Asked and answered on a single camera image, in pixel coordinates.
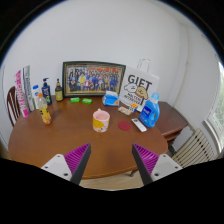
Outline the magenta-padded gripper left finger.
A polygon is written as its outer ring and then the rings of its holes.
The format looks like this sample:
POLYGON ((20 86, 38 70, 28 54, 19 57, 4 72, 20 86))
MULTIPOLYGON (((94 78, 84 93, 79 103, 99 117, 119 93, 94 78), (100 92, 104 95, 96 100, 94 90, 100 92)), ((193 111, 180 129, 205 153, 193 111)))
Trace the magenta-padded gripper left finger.
POLYGON ((91 154, 91 144, 87 143, 66 155, 56 154, 42 169, 79 185, 91 154))

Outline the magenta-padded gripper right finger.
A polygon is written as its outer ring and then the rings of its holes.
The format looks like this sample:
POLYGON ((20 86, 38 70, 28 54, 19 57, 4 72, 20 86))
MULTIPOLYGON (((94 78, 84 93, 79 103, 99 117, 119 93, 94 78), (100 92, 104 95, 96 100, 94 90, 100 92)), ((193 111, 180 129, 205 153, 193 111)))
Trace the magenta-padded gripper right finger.
POLYGON ((136 143, 132 144, 132 155, 144 185, 182 169, 182 167, 167 154, 158 155, 136 143))

